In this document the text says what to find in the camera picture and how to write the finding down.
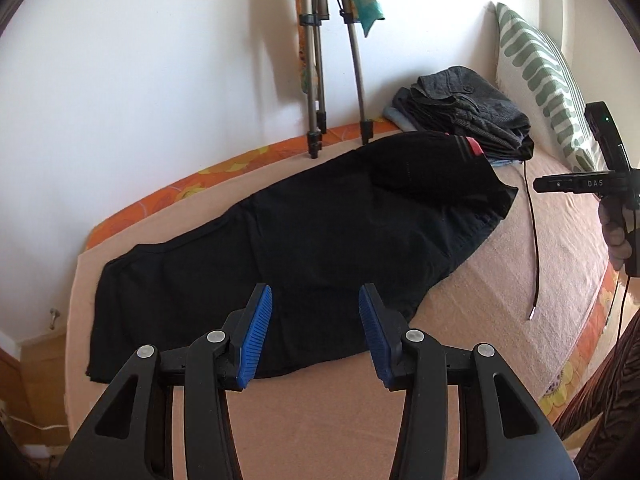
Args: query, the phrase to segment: mattress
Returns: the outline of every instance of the mattress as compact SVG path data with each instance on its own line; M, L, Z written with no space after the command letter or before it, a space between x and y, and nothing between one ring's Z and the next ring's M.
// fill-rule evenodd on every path
M377 122L376 138L394 128ZM84 374L95 287L104 264L137 243L169 240L256 190L356 148L358 136L356 125L334 128L315 161L306 156L304 137L246 153L159 190L94 229L78 259L68 318L66 403L72 434L105 387ZM562 164L542 152L527 163L532 179L562 170ZM587 363L589 352L593 354L612 295L614 277L607 270L597 201L584 195L533 195L542 275L536 317L527 321L535 259L522 166L497 168L496 173L521 190L508 218L469 260L429 291L412 326L450 346L492 343L553 420L562 399L554 391L545 393L550 384L564 392L578 384L584 370L580 360ZM378 381L368 354L252 381L242 394L228 396L244 478L388 478L403 401L401 392L391 394ZM181 409L182 393L177 391L174 413ZM454 388L449 419L447 474L453 476L459 440ZM177 479L185 478L182 446L177 416Z

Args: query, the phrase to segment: orange floral sheet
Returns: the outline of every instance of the orange floral sheet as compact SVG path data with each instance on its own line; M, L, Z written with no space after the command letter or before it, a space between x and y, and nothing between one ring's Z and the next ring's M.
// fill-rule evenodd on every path
M374 133L376 134L393 132L397 129L394 124L386 120L380 119L374 122ZM344 140L358 139L359 137L360 125L349 124L348 126L329 129L323 136L322 143L325 146L330 146L331 144L337 144ZM259 148L258 150L243 153L225 162L220 162L215 166L194 173L187 178L174 182L170 186L164 187L144 197L135 204L107 218L92 230L86 248L91 249L95 247L130 225L194 193L215 186L220 182L224 182L240 174L262 168L272 162L284 160L285 158L302 153L306 153L305 136L283 140L282 142L277 142L270 146ZM558 380L554 382L547 394L540 400L540 406L552 422L562 413L567 402L575 393L576 388L581 384L586 366L593 356L602 330L604 329L616 279L617 274L613 271L613 268L609 266L602 283L602 288L598 294L598 299L595 302L587 325L575 346L574 352L564 365Z

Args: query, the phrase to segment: hand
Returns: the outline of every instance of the hand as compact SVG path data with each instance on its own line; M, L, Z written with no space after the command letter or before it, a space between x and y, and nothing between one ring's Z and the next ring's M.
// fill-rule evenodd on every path
M620 202L615 197L604 197L598 207L598 217L602 224L602 235L605 243L609 246L609 260L614 269L620 270L625 260L631 257L631 244L625 238L622 225L611 220L614 216L611 212L613 208L620 207ZM634 214L626 207L622 208L623 217L626 222L627 232L634 230Z

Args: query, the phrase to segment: striped pillow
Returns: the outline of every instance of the striped pillow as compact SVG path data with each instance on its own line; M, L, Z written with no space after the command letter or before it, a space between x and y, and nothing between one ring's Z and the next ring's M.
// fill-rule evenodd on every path
M496 13L498 87L528 115L529 135L536 146L574 172L605 170L584 117L584 98L562 52L548 35L505 4L497 4Z

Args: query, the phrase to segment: beige sheet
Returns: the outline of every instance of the beige sheet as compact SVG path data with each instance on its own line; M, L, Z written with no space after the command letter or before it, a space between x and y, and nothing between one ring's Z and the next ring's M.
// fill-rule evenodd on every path
M358 145L343 142L326 147L317 161L294 156L223 182L78 258L66 338L66 405L72 434L104 390L84 374L103 265L137 243L164 242L195 228L251 193ZM527 168L530 183L535 176L565 172L562 164L542 152ZM453 275L430 290L412 326L450 346L470 349L478 342L492 343L539 398L586 322L606 268L606 248L593 196L534 194L542 276L536 317L527 321L535 260L522 165L498 168L496 173L521 189L508 218ZM368 354L252 381L242 394L228 397L245 480L388 478L404 394L384 389ZM453 393L450 401L448 478L455 473L458 448ZM175 396L174 411L181 414L181 392ZM175 418L174 469L180 480L185 478L182 421Z

